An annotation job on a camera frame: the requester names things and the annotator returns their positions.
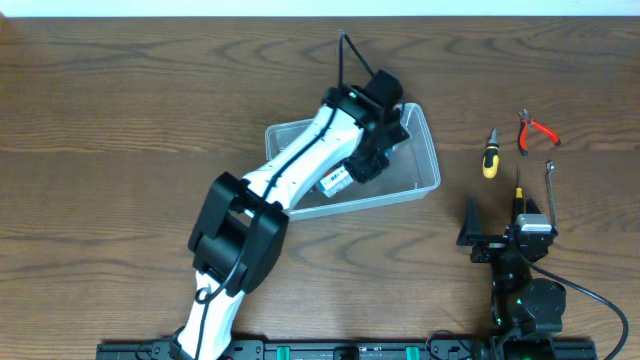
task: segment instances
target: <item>clear plastic bin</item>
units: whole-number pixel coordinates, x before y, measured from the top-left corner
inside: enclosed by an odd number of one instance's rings
[[[267,160],[284,150],[311,123],[301,120],[269,126],[265,133]],[[436,151],[427,120],[418,104],[406,104],[401,120],[410,138],[397,144],[390,165],[375,179],[357,182],[331,198],[317,190],[302,197],[289,214],[291,220],[310,219],[348,211],[417,200],[440,185]]]

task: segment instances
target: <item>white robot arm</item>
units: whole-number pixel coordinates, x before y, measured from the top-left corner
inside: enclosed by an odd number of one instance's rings
[[[284,151],[259,169],[245,175],[244,179],[250,181],[249,190],[262,196],[274,174],[318,135],[329,121],[331,113],[332,109],[323,105],[311,125]],[[269,193],[267,202],[280,203],[282,211],[288,214],[327,171],[355,151],[363,133],[355,122],[353,117],[338,109],[323,141],[316,142],[284,171],[277,185]],[[207,288],[209,292],[213,292],[219,286],[220,284],[207,273],[196,271],[197,289]],[[182,350],[196,359],[200,341],[198,359],[215,360],[222,355],[231,341],[231,325],[244,295],[243,291],[233,297],[222,292],[209,303],[202,330],[202,338],[206,341],[200,340],[200,325],[205,305],[194,301],[187,325],[178,336]]]
[[[223,173],[214,181],[189,238],[197,289],[191,314],[169,342],[154,345],[150,358],[223,354],[242,299],[275,265],[287,214],[302,196],[335,166],[359,183],[375,178],[389,165],[386,151],[409,137],[394,109],[401,98],[398,80],[382,70],[365,88],[339,82],[311,125],[277,157],[242,179]],[[251,217],[248,226],[234,216],[240,213]],[[141,349],[99,347],[96,359],[140,359]]]

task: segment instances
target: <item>black wire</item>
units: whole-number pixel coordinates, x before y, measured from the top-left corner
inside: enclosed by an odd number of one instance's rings
[[[629,321],[627,321],[627,317],[624,315],[624,313],[622,312],[622,310],[620,310],[620,308],[618,308],[615,304],[613,304],[611,301],[605,299],[604,297],[594,293],[593,291],[586,289],[576,283],[573,283],[567,279],[564,279],[558,275],[555,275],[553,273],[548,272],[547,270],[544,270],[540,267],[538,267],[537,265],[534,265],[531,261],[529,261],[524,255],[522,255],[522,258],[524,259],[524,261],[535,271],[539,272],[540,274],[553,279],[563,285],[566,285],[574,290],[578,290],[579,292],[594,298],[596,300],[598,300],[599,302],[601,302],[602,304],[606,305],[609,309],[613,310],[618,317],[620,318],[620,321],[622,321],[622,335],[620,336],[620,340],[618,341],[618,344],[616,345],[615,348],[613,348],[613,350],[609,353],[609,355],[607,355],[607,357],[605,357],[605,360],[611,360],[613,359],[619,352],[620,350],[622,350],[622,347],[624,346],[624,343],[627,341],[627,337],[629,336]]]
[[[213,293],[205,296],[204,299],[200,299],[200,294],[203,291],[206,291],[207,289],[206,288],[201,288],[201,289],[198,289],[198,291],[196,291],[195,301],[196,301],[196,303],[198,303],[200,305],[204,304],[204,309],[202,310],[202,318],[200,318],[200,331],[198,332],[198,347],[196,348],[195,360],[199,360],[200,348],[202,347],[202,340],[203,340],[203,337],[204,337],[204,323],[205,323],[205,320],[207,319],[207,313],[209,312],[209,304],[218,295],[220,295],[220,293],[224,289],[226,289],[227,286],[229,286],[229,283],[231,282],[231,279],[233,278],[233,275],[236,273],[236,271],[238,271],[238,268],[240,267],[240,260],[242,259],[242,256],[244,256],[244,253],[245,253],[246,250],[247,250],[247,242],[245,241],[245,243],[242,244],[242,248],[240,249],[240,253],[238,254],[238,257],[233,262],[233,266],[231,267],[231,271],[229,271],[229,276],[227,276],[227,278],[224,279],[222,284],[220,284],[220,286],[218,286],[218,288],[216,290],[214,290]]]
[[[345,34],[341,32],[339,44],[338,44],[338,88],[342,86],[342,78],[343,78],[342,39],[344,39],[344,37],[345,37]],[[307,143],[307,145],[305,145],[295,155],[293,155],[291,159],[287,160],[287,162],[284,163],[284,165],[282,165],[282,167],[278,169],[278,171],[276,171],[275,174],[273,174],[273,176],[269,180],[269,184],[267,184],[267,188],[264,190],[264,193],[262,194],[262,201],[267,200],[267,197],[269,196],[271,189],[273,189],[273,187],[276,185],[276,183],[278,182],[278,179],[280,178],[280,176],[282,176],[282,174],[284,174],[285,170],[287,170],[287,168],[289,168],[291,164],[293,164],[296,160],[298,160],[298,158],[300,158],[302,154],[304,154],[315,143],[317,143],[320,139],[324,137],[324,135],[327,133],[327,131],[331,127],[331,124],[333,123],[333,119],[336,117],[337,112],[338,112],[338,107],[335,106],[331,111],[329,120],[327,121],[326,125],[322,128],[322,130],[320,130],[318,135],[316,135],[311,141],[309,141],[309,143]]]
[[[353,50],[353,53],[356,54],[356,56],[358,57],[358,60],[360,60],[360,62],[362,63],[364,68],[367,70],[369,75],[373,77],[374,75],[373,70],[371,70],[371,67],[369,66],[367,61],[362,57],[362,55],[360,55],[360,52],[356,49],[356,46],[353,45],[353,43],[351,42],[351,39],[349,39],[349,35],[344,34],[344,39],[347,40],[347,44],[349,44],[349,47],[351,48],[351,50]]]
[[[202,310],[202,319],[200,319],[200,332],[198,333],[198,347],[196,348],[195,360],[200,359],[200,348],[202,347],[202,339],[204,335],[204,320],[207,317],[209,311],[209,303],[204,304],[204,310]]]
[[[460,360],[469,360],[469,359],[471,359],[471,356],[472,356],[471,349],[469,349],[469,347],[467,345],[465,345],[460,339],[458,339],[458,336],[456,335],[456,333],[454,333],[451,330],[447,330],[447,329],[438,329],[438,330],[434,331],[433,333],[431,333],[431,335],[427,338],[427,341],[425,342],[425,350],[429,351],[429,354],[431,355],[431,357],[435,358],[436,360],[442,360],[436,354],[434,354],[433,351],[431,351],[431,338],[437,333],[447,333],[447,334],[453,335],[453,339],[456,340],[460,344],[460,346],[462,346],[462,348],[465,349],[469,353],[469,356],[467,356],[466,358],[462,358]]]

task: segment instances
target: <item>red pliers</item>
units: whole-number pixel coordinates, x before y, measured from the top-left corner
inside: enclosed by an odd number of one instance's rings
[[[553,145],[560,145],[560,138],[558,137],[558,134],[556,134],[555,131],[551,130],[551,128],[549,128],[548,126],[542,125],[539,122],[535,121],[531,117],[527,109],[518,112],[518,115],[520,115],[518,148],[520,148],[520,153],[522,154],[522,156],[527,156],[527,154],[529,153],[529,151],[527,151],[527,128],[529,127],[529,125],[540,131],[541,133],[547,135],[547,137],[549,137],[549,139],[553,141]]]

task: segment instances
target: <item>wood grain surface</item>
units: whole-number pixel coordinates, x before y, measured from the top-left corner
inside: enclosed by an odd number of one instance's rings
[[[491,327],[490,269],[455,240],[466,198],[509,221],[516,165],[560,236],[545,269],[622,308],[640,358],[637,18],[12,19],[0,35],[0,358],[92,359],[105,339],[186,322],[187,239],[221,172],[264,159],[264,131],[315,114],[336,29],[427,115],[442,184],[421,201],[294,222],[234,330],[271,339],[426,338]],[[367,75],[351,54],[346,80]],[[530,155],[516,112],[552,126]],[[492,127],[500,171],[482,177]],[[604,357],[621,326],[568,291],[564,336]]]

